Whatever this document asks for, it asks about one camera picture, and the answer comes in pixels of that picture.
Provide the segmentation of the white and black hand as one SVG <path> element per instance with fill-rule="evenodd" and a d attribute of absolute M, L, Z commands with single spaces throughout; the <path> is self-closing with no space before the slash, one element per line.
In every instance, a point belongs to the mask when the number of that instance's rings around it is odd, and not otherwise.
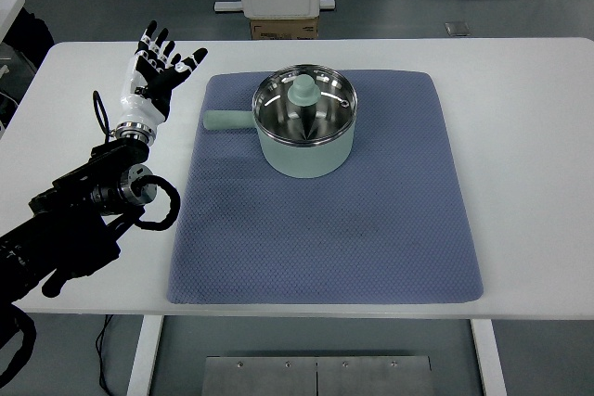
<path fill-rule="evenodd" d="M 123 115 L 115 127 L 118 138 L 154 138 L 158 126 L 168 119 L 173 90 L 208 54 L 200 48 L 181 57 L 174 52 L 175 42 L 168 39 L 168 30 L 157 28 L 154 20 L 148 24 L 129 61 L 121 97 Z"/>

